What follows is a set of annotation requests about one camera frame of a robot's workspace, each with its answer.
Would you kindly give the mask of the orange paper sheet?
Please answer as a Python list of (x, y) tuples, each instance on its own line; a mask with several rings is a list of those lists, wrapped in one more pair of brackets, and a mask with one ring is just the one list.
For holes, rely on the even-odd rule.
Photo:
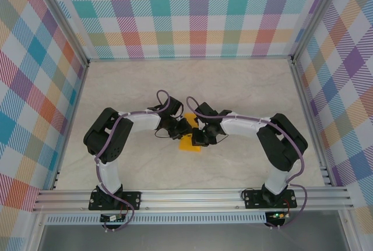
[[(198, 128), (198, 123), (196, 121), (196, 115), (193, 113), (186, 113), (184, 115), (187, 122), (191, 125), (192, 128)], [(192, 134), (184, 135), (179, 143), (179, 149), (189, 152), (200, 152), (200, 146), (192, 145)]]

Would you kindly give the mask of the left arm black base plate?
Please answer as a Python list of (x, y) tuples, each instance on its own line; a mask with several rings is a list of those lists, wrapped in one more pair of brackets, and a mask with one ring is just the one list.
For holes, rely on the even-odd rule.
[[(141, 192), (118, 191), (114, 194), (117, 198), (128, 202), (134, 210), (140, 209)], [(91, 192), (89, 198), (88, 210), (90, 211), (108, 211), (108, 210), (131, 210), (126, 204), (116, 198), (106, 194), (105, 192), (95, 189)]]

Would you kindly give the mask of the small slotted metal bracket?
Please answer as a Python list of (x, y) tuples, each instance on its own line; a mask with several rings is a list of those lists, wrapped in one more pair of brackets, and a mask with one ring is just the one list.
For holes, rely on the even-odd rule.
[(52, 184), (52, 187), (51, 187), (51, 190), (55, 190), (57, 188), (57, 183), (59, 181), (59, 177), (60, 177), (60, 173), (61, 173), (61, 170), (59, 169), (55, 175), (55, 178), (54, 178), (54, 181), (53, 181), (53, 184)]
[(323, 179), (324, 185), (325, 186), (332, 186), (332, 181), (330, 179), (330, 176), (329, 176), (327, 168), (324, 167), (324, 166), (321, 166), (320, 167), (320, 171), (321, 171), (321, 175), (322, 175), (322, 179)]

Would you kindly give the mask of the aluminium frame rail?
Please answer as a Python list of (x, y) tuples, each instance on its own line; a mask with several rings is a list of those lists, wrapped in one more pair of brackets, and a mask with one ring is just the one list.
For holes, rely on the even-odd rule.
[(311, 137), (313, 148), (315, 150), (315, 154), (319, 162), (319, 166), (320, 167), (324, 166), (327, 168), (330, 179), (332, 181), (332, 186), (335, 186), (335, 180), (334, 180), (333, 175), (330, 173), (329, 161), (326, 158), (325, 149), (324, 149), (324, 146), (322, 145), (321, 138), (316, 128), (312, 108), (311, 108), (310, 103), (308, 102), (305, 87), (300, 78), (298, 68), (297, 66), (291, 66), (291, 59), (288, 60), (288, 64), (289, 64), (290, 72), (291, 72), (291, 75), (292, 75), (292, 78), (295, 84), (295, 88), (300, 98), (300, 103), (301, 103), (302, 110), (305, 116), (305, 121), (307, 123), (308, 131)]
[(67, 149), (67, 146), (68, 146), (69, 138), (71, 136), (73, 124), (74, 124), (74, 121), (75, 121), (75, 118), (76, 118), (76, 113), (78, 111), (79, 102), (80, 102), (82, 92), (83, 92), (83, 89), (84, 89), (84, 85), (85, 85), (85, 82), (86, 82), (86, 79), (87, 79), (87, 74), (88, 74), (88, 71), (89, 71), (89, 67), (90, 67), (90, 62), (88, 63), (88, 65), (85, 67), (85, 69), (83, 71), (82, 81), (81, 81), (77, 96), (75, 98), (75, 103), (74, 103), (73, 110), (72, 110), (71, 120), (69, 121), (68, 128), (66, 130), (66, 135), (65, 135), (65, 138), (64, 138), (64, 143), (62, 145), (62, 150), (61, 150), (61, 152), (60, 152), (60, 154), (57, 158), (57, 161), (55, 163), (55, 167), (52, 171), (52, 177), (51, 177), (51, 180), (48, 184), (48, 190), (51, 190), (51, 187), (52, 187), (52, 184), (53, 184), (53, 181), (54, 181), (54, 178), (55, 178), (55, 175), (56, 175), (57, 171), (59, 169), (61, 170), (61, 167), (62, 167), (62, 164), (63, 164), (63, 161), (64, 161), (64, 156), (65, 156), (65, 153), (66, 153), (66, 149)]

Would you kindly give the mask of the wide slotted aluminium beam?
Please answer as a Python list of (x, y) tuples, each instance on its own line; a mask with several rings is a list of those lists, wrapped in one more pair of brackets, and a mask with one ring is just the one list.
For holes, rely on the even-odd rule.
[[(221, 212), (243, 210), (241, 198), (244, 189), (180, 189), (144, 190), (141, 192), (139, 211), (162, 212)], [(317, 210), (351, 210), (352, 199), (344, 187), (311, 187), (305, 190), (291, 188), (297, 201), (298, 211), (305, 208)], [(89, 190), (45, 190), (39, 193), (33, 208), (35, 213), (76, 212), (88, 210)], [(285, 210), (284, 208), (254, 208), (253, 211)]]

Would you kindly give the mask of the grey metal sheet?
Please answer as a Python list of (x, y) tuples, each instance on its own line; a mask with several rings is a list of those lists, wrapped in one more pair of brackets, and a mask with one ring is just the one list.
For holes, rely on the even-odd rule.
[(263, 226), (132, 225), (104, 232), (101, 226), (45, 228), (38, 251), (350, 251), (340, 235), (270, 230)]

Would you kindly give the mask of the aluminium frame post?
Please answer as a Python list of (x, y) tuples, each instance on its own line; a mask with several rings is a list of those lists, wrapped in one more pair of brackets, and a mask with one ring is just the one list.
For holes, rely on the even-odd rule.
[(291, 66), (296, 66), (297, 61), (300, 60), (302, 53), (305, 51), (311, 37), (313, 36), (321, 20), (323, 19), (332, 1), (333, 0), (320, 0), (319, 3), (317, 4), (315, 8), (315, 12), (313, 16), (311, 17), (308, 27), (305, 29), (304, 34), (300, 38), (300, 41), (294, 53), (291, 55)]
[(45, 0), (47, 6), (49, 7), (53, 17), (55, 18), (57, 24), (60, 26), (61, 30), (66, 36), (66, 39), (69, 41), (72, 49), (77, 54), (79, 60), (87, 68), (89, 66), (89, 59), (85, 54), (78, 38), (76, 37), (73, 29), (71, 28), (65, 14), (63, 13), (57, 0)]

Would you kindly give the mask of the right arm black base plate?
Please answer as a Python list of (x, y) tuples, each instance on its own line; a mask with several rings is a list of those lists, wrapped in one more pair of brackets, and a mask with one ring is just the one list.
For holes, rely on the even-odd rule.
[(293, 190), (286, 189), (279, 195), (271, 195), (259, 189), (245, 189), (241, 192), (246, 209), (254, 208), (297, 208)]

